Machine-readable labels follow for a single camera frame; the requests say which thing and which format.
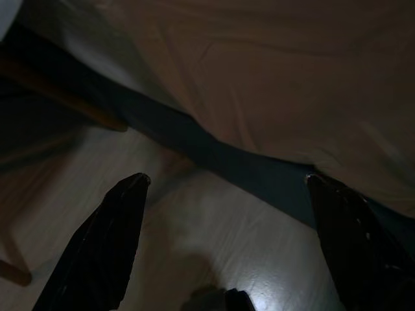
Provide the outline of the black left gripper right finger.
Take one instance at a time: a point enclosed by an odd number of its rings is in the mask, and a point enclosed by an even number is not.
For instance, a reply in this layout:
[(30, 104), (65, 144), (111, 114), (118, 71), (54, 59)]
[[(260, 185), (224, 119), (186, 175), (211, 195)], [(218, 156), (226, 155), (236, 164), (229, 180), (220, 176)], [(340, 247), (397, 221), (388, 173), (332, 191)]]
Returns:
[(346, 310), (413, 310), (414, 259), (368, 202), (331, 178), (306, 177), (316, 230)]

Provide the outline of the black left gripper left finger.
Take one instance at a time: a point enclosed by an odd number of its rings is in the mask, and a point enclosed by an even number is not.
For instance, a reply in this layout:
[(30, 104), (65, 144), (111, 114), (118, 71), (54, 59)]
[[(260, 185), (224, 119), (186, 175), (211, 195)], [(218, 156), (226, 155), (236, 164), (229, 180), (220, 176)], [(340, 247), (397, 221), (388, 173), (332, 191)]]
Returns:
[(150, 178), (119, 181), (74, 232), (34, 310), (117, 310), (130, 280)]

